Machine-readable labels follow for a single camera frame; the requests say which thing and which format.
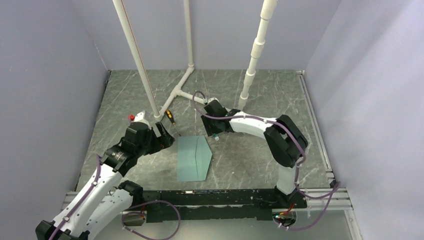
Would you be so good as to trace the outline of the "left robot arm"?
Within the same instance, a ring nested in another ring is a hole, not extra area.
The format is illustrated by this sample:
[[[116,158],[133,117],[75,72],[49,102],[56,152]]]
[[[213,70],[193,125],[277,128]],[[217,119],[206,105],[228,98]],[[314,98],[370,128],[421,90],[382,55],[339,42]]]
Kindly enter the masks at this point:
[[[138,159],[173,145],[162,123],[151,127],[133,121],[120,141],[98,156],[90,180],[61,213],[51,221],[41,221],[35,229],[39,240],[93,240],[118,214],[137,210],[144,203],[143,188],[122,178]]]

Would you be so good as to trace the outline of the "teal envelope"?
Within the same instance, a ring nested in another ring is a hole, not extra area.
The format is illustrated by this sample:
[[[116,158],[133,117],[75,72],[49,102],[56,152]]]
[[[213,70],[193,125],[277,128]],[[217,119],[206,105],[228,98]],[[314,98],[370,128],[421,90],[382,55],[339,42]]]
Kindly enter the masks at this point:
[[[201,182],[207,178],[212,151],[203,135],[177,138],[177,181]]]

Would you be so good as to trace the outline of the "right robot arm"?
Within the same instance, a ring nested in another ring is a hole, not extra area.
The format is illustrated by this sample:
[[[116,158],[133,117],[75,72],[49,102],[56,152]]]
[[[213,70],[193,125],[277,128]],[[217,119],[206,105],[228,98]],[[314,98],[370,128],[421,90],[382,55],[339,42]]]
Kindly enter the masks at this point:
[[[278,179],[275,194],[276,203],[287,208],[295,201],[296,182],[299,171],[297,163],[305,156],[309,142],[288,115],[260,117],[247,114],[239,109],[227,110],[218,100],[212,100],[204,107],[201,115],[207,135],[223,132],[244,133],[264,139],[278,163]]]

